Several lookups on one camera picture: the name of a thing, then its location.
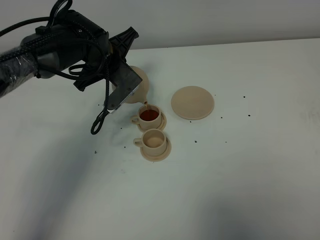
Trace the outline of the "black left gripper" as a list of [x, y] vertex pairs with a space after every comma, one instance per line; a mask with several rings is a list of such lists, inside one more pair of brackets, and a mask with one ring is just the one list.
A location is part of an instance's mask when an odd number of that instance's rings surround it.
[[139, 37], [138, 32], [131, 26], [127, 30], [111, 37], [103, 29], [88, 34], [88, 42], [84, 44], [83, 64], [75, 65], [76, 81], [73, 85], [81, 92], [86, 87], [105, 79], [108, 64], [113, 54], [126, 62], [126, 56], [132, 43]]

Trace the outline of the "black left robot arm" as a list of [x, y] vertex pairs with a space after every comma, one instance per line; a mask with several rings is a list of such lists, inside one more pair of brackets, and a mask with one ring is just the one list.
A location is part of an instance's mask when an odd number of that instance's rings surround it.
[[1, 35], [42, 21], [50, 24], [38, 27], [20, 46], [0, 55], [2, 97], [33, 77], [49, 79], [57, 75], [73, 80], [82, 92], [105, 79], [129, 94], [142, 82], [126, 61], [133, 40], [139, 36], [132, 27], [109, 37], [107, 31], [82, 14], [68, 10], [53, 18], [20, 22], [1, 31]]

